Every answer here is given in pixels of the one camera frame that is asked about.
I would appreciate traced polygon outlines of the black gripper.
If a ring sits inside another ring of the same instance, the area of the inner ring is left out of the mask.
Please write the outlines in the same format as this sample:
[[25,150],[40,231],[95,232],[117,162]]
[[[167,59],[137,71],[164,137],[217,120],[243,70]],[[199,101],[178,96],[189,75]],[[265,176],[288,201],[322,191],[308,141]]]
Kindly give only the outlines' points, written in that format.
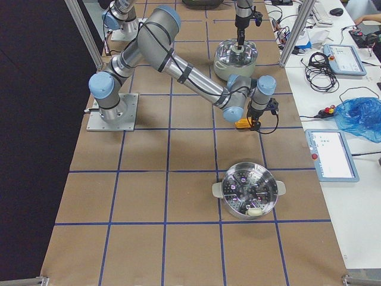
[[257,110],[254,107],[249,107],[246,120],[248,122],[248,128],[252,131],[259,131],[261,128],[260,117],[263,115],[264,110]]
[[243,45],[243,38],[245,37],[245,29],[237,27],[237,49],[241,50]]

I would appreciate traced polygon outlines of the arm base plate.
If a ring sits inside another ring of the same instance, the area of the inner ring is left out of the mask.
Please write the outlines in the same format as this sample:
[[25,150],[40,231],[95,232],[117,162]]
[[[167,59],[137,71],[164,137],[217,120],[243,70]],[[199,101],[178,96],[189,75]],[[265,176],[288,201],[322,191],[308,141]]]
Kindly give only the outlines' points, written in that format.
[[133,40],[138,33],[138,25],[145,22],[146,18],[136,18],[135,20],[124,22],[118,30],[113,30],[111,40],[114,42],[128,42]]
[[133,132],[135,129],[139,94],[119,93],[118,106],[106,110],[99,107],[93,100],[91,108],[85,113],[89,114],[86,130],[89,132]]

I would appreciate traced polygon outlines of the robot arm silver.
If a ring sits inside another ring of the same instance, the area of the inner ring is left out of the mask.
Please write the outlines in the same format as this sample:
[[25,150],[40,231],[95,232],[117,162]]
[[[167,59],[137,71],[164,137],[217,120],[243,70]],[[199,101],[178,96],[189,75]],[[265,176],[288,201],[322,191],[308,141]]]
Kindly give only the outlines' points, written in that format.
[[92,114],[89,120],[98,119],[102,123],[100,131],[134,130],[138,96],[119,91],[142,60],[221,109],[228,122],[244,119],[250,130],[259,131],[264,112],[278,116],[279,103],[272,97],[276,88],[274,77],[265,75],[254,79],[232,74],[227,86],[220,86],[175,53],[172,43],[180,27],[180,16],[173,8],[156,7],[147,20],[139,24],[134,40],[115,55],[103,71],[89,79],[90,92],[98,105],[98,113]]
[[[103,25],[111,30],[122,29],[127,26],[126,35],[132,37],[137,34],[138,20],[136,18],[136,1],[112,1],[109,7],[102,13]],[[263,15],[256,10],[253,1],[236,1],[235,4],[235,27],[237,28],[237,40],[235,48],[242,52],[245,43],[245,29],[251,20],[255,20],[256,26],[262,23]]]

